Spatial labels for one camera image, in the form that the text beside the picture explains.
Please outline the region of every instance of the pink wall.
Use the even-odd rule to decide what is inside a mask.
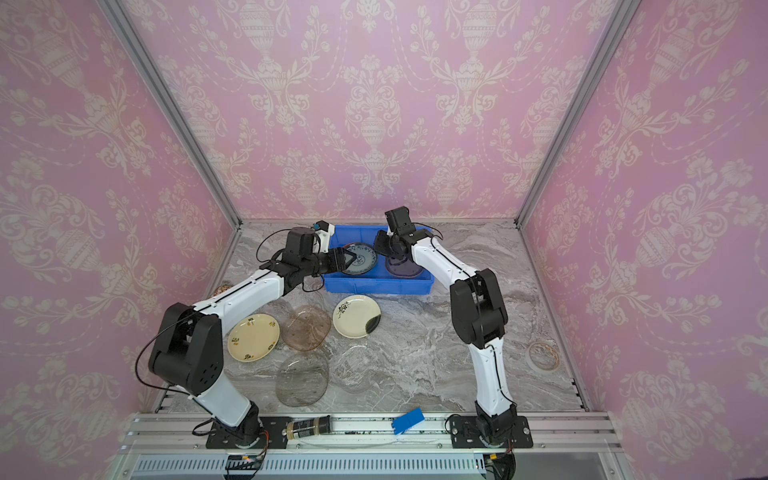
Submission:
[[[768,475],[767,16],[642,2],[526,230],[640,480]]]
[[[124,0],[241,215],[312,219],[515,217],[614,3]]]
[[[65,5],[0,3],[3,478],[101,477],[155,397],[137,350],[230,235],[95,2]]]

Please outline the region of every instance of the gray marble surface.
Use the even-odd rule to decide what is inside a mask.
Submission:
[[[259,242],[275,230],[292,226],[244,225],[224,280],[238,283],[245,279],[258,267]],[[563,366],[540,375],[525,362],[525,348],[531,342],[557,343],[533,268],[513,223],[437,223],[435,227],[445,236],[442,244],[458,258],[496,272],[509,314],[504,337],[507,383],[518,409],[579,410],[581,404]],[[264,244],[260,257],[269,257],[284,247],[284,242],[285,233],[278,233]],[[317,286],[319,279],[308,280],[308,290]],[[331,313],[345,296],[324,289],[304,293],[297,288],[259,312],[269,313],[282,324],[291,309],[312,304]],[[377,330],[363,339],[347,339],[331,328],[325,342],[312,352],[326,359],[329,384],[323,397],[311,406],[290,407],[277,398],[277,384],[283,380],[280,367],[300,355],[284,342],[278,342],[269,355],[251,363],[238,362],[224,353],[226,374],[263,412],[406,412],[417,407],[425,412],[473,411],[475,375],[468,348],[451,325],[448,290],[435,283],[428,296],[371,297],[382,310]],[[170,407],[171,412],[198,409],[178,397]]]

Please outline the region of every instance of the blue container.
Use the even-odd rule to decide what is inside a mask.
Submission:
[[[336,225],[336,232],[331,237],[330,248],[344,247],[350,243],[363,242],[373,246],[379,230],[386,231],[386,226],[379,225]],[[398,278],[386,271],[386,257],[379,255],[379,261],[368,273],[347,275],[329,273],[325,275],[326,290],[331,293],[392,293],[395,295],[429,295],[435,277],[424,270],[416,278]]]

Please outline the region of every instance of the floral wallpaper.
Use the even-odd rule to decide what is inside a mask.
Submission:
[[[100,478],[231,229],[95,2],[0,2],[0,46],[3,476]]]
[[[526,226],[640,480],[768,475],[767,15],[642,2]]]
[[[243,218],[515,217],[615,0],[123,0]]]

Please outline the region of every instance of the blue sponge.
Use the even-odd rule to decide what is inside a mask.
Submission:
[[[424,421],[424,414],[422,413],[422,410],[416,409],[416,410],[413,410],[412,412],[406,413],[399,419],[394,419],[392,421],[392,428],[395,429],[395,435],[398,435],[400,433],[403,433],[405,430],[412,428],[414,425],[418,425],[423,421]]]

